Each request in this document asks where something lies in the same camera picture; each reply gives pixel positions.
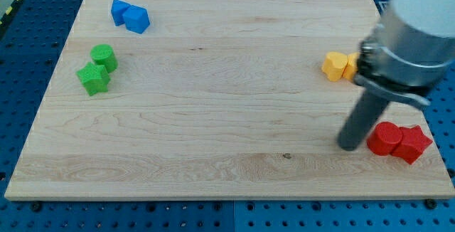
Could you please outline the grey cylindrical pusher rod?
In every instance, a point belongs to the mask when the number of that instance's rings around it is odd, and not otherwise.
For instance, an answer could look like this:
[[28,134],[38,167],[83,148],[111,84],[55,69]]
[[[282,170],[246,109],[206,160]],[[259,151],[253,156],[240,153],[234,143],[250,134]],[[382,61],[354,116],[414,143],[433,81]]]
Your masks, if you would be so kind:
[[345,151],[356,150],[389,103],[365,90],[338,133],[338,146]]

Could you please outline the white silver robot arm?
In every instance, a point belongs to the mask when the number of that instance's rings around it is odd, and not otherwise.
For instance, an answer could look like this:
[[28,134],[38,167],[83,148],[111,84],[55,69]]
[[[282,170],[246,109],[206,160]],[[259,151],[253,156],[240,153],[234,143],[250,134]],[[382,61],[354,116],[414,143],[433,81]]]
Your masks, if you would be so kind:
[[338,133],[355,150],[390,102],[423,110],[454,62],[454,0],[389,0],[360,44],[353,77],[364,92]]

